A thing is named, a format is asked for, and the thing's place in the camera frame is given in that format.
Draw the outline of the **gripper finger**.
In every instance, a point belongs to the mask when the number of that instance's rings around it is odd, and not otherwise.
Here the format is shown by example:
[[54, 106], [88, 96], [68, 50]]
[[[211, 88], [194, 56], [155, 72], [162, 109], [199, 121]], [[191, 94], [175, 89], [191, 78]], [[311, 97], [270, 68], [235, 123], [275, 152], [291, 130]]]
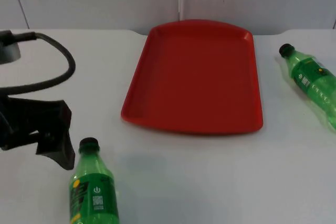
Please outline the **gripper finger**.
[[68, 130], [46, 133], [38, 141], [36, 155], [48, 157], [65, 170], [73, 170], [75, 166], [75, 151]]

